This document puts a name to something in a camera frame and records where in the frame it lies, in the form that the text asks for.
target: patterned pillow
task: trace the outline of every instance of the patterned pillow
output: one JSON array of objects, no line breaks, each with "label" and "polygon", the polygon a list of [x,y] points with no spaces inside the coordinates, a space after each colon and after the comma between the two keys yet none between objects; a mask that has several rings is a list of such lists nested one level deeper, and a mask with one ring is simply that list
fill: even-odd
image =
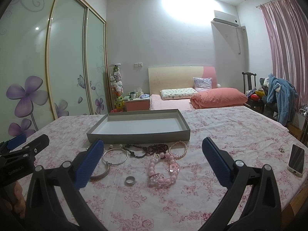
[{"label": "patterned pillow", "polygon": [[212,88],[212,78],[193,78],[194,84],[195,84],[195,90],[205,91]]},{"label": "patterned pillow", "polygon": [[193,88],[163,89],[161,90],[161,98],[163,100],[189,99],[195,93],[197,93],[197,91]]}]

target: wooden chair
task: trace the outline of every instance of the wooden chair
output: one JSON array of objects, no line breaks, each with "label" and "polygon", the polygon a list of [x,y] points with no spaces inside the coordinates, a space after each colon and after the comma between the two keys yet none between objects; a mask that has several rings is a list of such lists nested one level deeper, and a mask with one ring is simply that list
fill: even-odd
[{"label": "wooden chair", "polygon": [[[244,94],[246,94],[245,75],[247,75],[248,90],[251,90],[252,89],[251,76],[254,76],[254,86],[256,87],[257,86],[256,84],[257,74],[253,74],[250,72],[246,72],[246,73],[242,72],[242,75],[243,75],[243,82],[244,82]],[[254,101],[248,98],[248,101],[244,103],[244,106],[252,109],[253,111],[257,111],[261,114],[263,114],[264,112],[264,102],[262,101],[258,102],[258,101]]]}]

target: blue gripper pad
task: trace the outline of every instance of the blue gripper pad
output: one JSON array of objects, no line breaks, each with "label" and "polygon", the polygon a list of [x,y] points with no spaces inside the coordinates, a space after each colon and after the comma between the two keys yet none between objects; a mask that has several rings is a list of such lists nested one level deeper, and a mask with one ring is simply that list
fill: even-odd
[{"label": "blue gripper pad", "polygon": [[209,137],[203,140],[202,151],[207,161],[210,163],[211,168],[213,169],[220,185],[226,187],[227,189],[231,188],[233,171],[231,170],[228,163],[220,154],[220,152],[225,152],[225,151],[219,150],[219,148]]},{"label": "blue gripper pad", "polygon": [[87,185],[90,176],[103,155],[104,142],[102,140],[97,140],[86,152],[86,156],[75,171],[74,187],[76,189],[80,189]]},{"label": "blue gripper pad", "polygon": [[7,143],[7,150],[13,150],[20,146],[21,144],[25,143],[27,140],[27,137],[25,134],[18,135],[14,137],[13,139],[9,140]]}]

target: phone screen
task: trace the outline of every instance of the phone screen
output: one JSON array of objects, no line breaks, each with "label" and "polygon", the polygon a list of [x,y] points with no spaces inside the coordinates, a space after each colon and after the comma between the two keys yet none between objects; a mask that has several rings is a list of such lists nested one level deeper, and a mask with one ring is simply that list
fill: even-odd
[{"label": "phone screen", "polygon": [[302,174],[304,169],[304,158],[305,151],[293,144],[289,160],[289,167]]}]

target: gray box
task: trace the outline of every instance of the gray box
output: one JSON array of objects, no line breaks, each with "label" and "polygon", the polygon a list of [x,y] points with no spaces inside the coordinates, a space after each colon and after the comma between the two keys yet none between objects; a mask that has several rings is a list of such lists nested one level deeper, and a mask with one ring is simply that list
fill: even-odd
[{"label": "gray box", "polygon": [[190,128],[178,109],[130,111],[106,114],[87,136],[104,143],[175,142],[189,140]]}]

